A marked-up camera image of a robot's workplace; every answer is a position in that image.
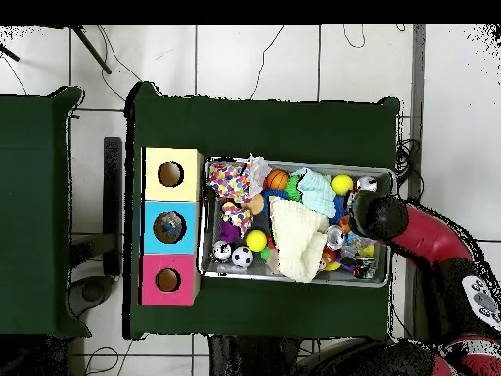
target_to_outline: green table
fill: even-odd
[[[68,312],[68,114],[82,97],[0,95],[0,333],[88,335]]]
[[[196,148],[205,157],[394,169],[399,101],[232,101],[162,97],[138,83],[125,106],[124,336],[213,333],[301,338],[387,337],[389,284],[379,289],[204,278],[192,307],[137,305],[140,149]]]

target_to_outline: cream towel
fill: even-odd
[[[321,233],[329,225],[327,217],[295,201],[275,200],[270,210],[280,272],[296,282],[311,282],[327,242]]]

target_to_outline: soccer ball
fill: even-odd
[[[239,247],[233,252],[231,260],[235,265],[247,268],[254,261],[254,255],[249,248]]]

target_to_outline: gray bin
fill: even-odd
[[[204,172],[205,178],[209,177],[208,171],[210,165],[219,160],[214,157],[205,161]],[[244,163],[247,159],[235,158],[235,162]],[[295,172],[301,168],[308,167],[317,173],[324,175],[335,176],[338,174],[347,174],[354,181],[363,176],[374,177],[378,182],[378,192],[385,194],[396,194],[396,176],[391,170],[385,168],[369,168],[369,167],[348,167],[343,165],[328,165],[328,164],[305,164],[292,162],[275,162],[268,161],[269,166],[273,169],[280,169],[287,173]],[[247,269],[242,269],[231,263],[218,263],[212,260],[210,252],[212,245],[217,241],[217,237],[221,231],[222,219],[220,216],[221,207],[216,200],[216,194],[213,189],[206,185],[205,198],[201,206],[201,221],[200,226],[200,243],[198,249],[198,268],[201,274],[208,277],[221,278],[240,278],[253,279],[261,281],[282,281],[292,282],[290,278],[282,275],[273,275],[271,270],[266,265],[265,261],[259,256],[259,253],[254,253],[254,261]],[[269,221],[263,214],[254,217],[252,229],[262,229],[266,234],[271,235]],[[387,259],[389,258],[390,247],[384,244],[377,243],[375,245],[375,272],[372,278],[359,279],[354,277],[348,271],[341,268],[335,271],[320,272],[310,284],[329,284],[329,285],[349,285],[360,287],[382,287],[387,283]]]

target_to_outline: yellow ball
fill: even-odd
[[[331,182],[334,193],[344,196],[348,190],[353,190],[353,179],[345,174],[337,175]]]
[[[254,251],[256,253],[264,250],[267,242],[268,241],[266,240],[266,234],[258,229],[254,229],[253,231],[249,232],[248,236],[246,237],[247,246],[251,251]]]

